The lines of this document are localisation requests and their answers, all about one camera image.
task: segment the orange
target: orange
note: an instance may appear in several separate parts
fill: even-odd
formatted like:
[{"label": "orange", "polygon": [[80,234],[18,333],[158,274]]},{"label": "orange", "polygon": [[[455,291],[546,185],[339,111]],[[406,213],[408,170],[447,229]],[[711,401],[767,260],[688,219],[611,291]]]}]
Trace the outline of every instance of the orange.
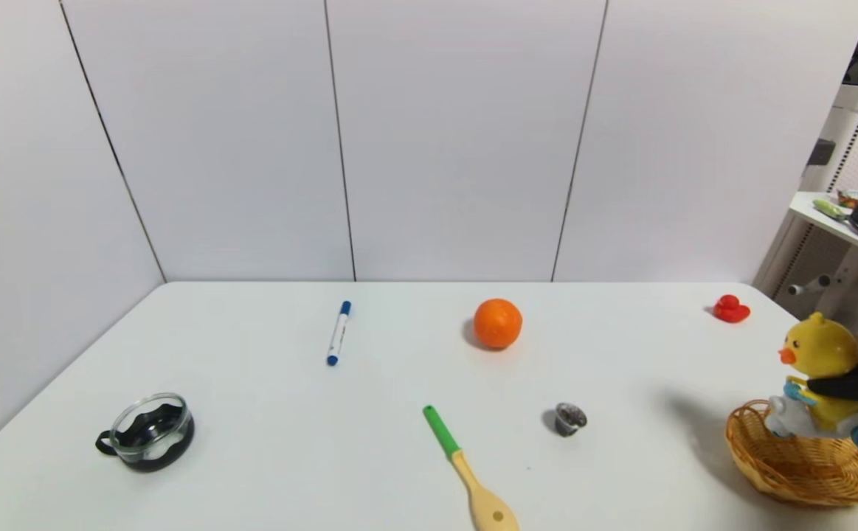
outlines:
[{"label": "orange", "polygon": [[492,349],[504,349],[520,336],[524,317],[510,300],[490,299],[475,312],[475,336]]}]

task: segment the blue marker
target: blue marker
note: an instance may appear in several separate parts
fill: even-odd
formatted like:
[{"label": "blue marker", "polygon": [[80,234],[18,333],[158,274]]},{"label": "blue marker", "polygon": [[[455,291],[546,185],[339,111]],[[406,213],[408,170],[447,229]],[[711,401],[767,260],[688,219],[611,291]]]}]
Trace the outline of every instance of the blue marker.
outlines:
[{"label": "blue marker", "polygon": [[337,316],[337,326],[333,329],[331,336],[331,347],[327,349],[327,365],[331,367],[337,365],[340,360],[340,347],[344,346],[344,333],[347,332],[347,319],[350,316],[350,302],[344,300],[344,304],[340,306],[340,315]]}]

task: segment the rubber duck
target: rubber duck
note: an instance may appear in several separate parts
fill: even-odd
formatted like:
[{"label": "rubber duck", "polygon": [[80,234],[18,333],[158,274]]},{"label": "rubber duck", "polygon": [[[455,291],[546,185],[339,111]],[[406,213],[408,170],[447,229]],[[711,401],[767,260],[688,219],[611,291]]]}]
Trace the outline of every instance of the rubber duck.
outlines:
[{"label": "rubber duck", "polygon": [[[779,350],[780,361],[810,378],[841,376],[858,365],[858,345],[851,332],[816,312],[797,323]],[[786,396],[802,400],[824,430],[835,430],[841,420],[858,412],[858,401],[836,399],[804,389],[806,380],[786,377]]]},{"label": "rubber duck", "polygon": [[750,316],[750,306],[740,305],[740,299],[724,295],[714,305],[714,316],[723,322],[742,322]]}]

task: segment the pink object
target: pink object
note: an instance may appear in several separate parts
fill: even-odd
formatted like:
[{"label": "pink object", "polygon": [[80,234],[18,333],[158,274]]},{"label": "pink object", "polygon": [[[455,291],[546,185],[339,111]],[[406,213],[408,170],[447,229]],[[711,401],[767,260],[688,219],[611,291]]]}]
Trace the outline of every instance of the pink object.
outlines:
[{"label": "pink object", "polygon": [[724,295],[714,305],[714,316],[723,322],[742,322],[750,316],[750,306],[740,305],[740,299]]}]

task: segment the basket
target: basket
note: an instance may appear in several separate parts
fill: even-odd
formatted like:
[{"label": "basket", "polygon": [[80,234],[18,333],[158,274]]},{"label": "basket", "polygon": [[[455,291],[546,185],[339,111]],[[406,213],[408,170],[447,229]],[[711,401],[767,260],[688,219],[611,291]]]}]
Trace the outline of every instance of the basket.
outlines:
[{"label": "basket", "polygon": [[764,426],[766,400],[733,410],[725,437],[736,467],[763,494],[789,504],[858,504],[858,449],[851,440],[776,437]]}]

